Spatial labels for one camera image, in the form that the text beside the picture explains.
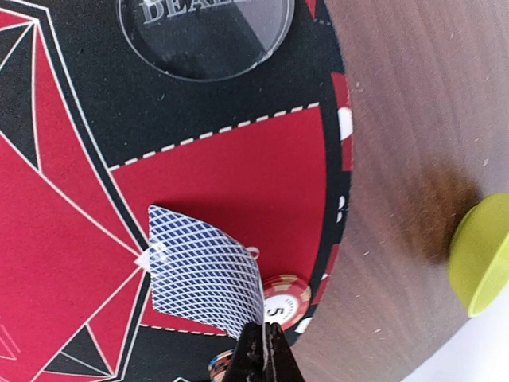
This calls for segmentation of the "red five poker chip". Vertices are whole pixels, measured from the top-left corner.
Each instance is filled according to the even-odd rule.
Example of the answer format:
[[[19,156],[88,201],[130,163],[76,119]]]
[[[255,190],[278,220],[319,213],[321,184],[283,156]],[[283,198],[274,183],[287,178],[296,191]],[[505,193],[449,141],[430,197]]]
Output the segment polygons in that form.
[[[312,291],[296,275],[275,275],[262,282],[265,321],[277,323],[286,331],[306,314]]]

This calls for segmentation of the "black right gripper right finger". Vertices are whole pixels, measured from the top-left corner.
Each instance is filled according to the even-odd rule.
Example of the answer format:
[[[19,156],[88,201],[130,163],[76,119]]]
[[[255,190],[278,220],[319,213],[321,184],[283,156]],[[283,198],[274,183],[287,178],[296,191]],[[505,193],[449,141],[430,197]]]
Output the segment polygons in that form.
[[[262,327],[262,380],[269,382],[305,382],[282,327],[265,323]]]

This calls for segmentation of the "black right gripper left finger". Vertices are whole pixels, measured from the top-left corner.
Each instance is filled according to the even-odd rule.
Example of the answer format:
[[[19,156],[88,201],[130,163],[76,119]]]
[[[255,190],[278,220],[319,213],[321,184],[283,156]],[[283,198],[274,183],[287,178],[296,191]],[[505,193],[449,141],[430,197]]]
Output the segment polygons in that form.
[[[263,340],[263,325],[248,323],[243,327],[223,381],[263,381],[265,349]]]

